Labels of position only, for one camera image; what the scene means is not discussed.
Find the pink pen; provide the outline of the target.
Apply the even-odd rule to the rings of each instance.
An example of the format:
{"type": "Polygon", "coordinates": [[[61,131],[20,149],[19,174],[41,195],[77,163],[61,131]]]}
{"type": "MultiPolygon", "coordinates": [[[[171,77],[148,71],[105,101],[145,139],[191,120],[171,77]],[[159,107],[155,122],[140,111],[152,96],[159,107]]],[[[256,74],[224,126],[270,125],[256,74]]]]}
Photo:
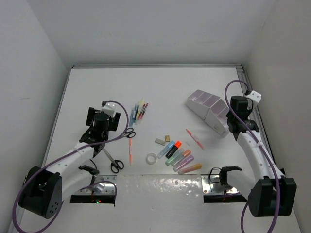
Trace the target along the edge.
{"type": "Polygon", "coordinates": [[[188,129],[186,129],[186,132],[190,135],[190,137],[195,141],[195,143],[204,150],[204,146],[202,143],[199,141],[199,139],[188,129]]]}

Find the small black scissors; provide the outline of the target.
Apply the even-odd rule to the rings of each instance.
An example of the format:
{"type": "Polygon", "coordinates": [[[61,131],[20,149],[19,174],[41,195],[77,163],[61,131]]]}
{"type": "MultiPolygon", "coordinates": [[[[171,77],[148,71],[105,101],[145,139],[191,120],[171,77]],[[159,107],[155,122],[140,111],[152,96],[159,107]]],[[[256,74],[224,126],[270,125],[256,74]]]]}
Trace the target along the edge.
{"type": "Polygon", "coordinates": [[[136,132],[134,131],[134,128],[129,127],[126,129],[122,137],[133,138],[135,135],[136,135],[136,132]]]}

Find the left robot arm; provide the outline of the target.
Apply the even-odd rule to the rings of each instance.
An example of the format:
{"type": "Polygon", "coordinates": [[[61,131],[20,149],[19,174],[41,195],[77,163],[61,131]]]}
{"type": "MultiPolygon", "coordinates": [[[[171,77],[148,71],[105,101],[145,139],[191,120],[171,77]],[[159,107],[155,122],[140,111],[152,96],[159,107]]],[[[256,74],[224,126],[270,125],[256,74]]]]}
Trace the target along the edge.
{"type": "Polygon", "coordinates": [[[109,132],[117,130],[120,116],[112,102],[100,110],[90,107],[86,120],[88,129],[69,151],[70,156],[44,170],[38,166],[31,168],[18,205],[49,219],[56,214],[64,199],[90,185],[99,171],[86,163],[102,151],[109,139],[109,132]]]}

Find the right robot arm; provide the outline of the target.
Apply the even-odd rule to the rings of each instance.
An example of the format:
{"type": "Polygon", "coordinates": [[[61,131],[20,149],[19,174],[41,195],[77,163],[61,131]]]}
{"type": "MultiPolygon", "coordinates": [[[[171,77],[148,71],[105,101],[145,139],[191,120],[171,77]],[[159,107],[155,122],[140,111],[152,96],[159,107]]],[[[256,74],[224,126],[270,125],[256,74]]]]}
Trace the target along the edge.
{"type": "Polygon", "coordinates": [[[287,178],[273,163],[267,149],[262,144],[259,128],[249,120],[251,109],[249,97],[232,96],[227,123],[229,131],[244,151],[254,173],[248,177],[238,166],[225,166],[219,172],[220,185],[236,188],[247,199],[254,217],[289,216],[292,212],[297,189],[293,178],[287,178]]]}

